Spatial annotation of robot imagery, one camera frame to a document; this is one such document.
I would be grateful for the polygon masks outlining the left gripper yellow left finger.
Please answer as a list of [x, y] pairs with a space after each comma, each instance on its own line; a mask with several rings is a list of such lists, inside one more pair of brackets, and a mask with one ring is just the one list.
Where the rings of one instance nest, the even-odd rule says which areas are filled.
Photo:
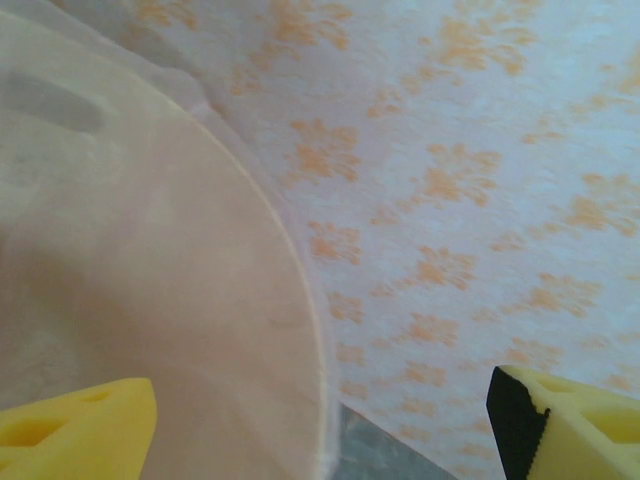
[[157, 404], [126, 378], [0, 411], [0, 480], [139, 480]]

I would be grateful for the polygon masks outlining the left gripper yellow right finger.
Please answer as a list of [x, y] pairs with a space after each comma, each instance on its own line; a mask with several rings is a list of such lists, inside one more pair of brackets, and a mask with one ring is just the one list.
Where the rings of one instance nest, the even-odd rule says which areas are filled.
[[506, 480], [640, 480], [640, 400], [494, 368], [486, 408]]

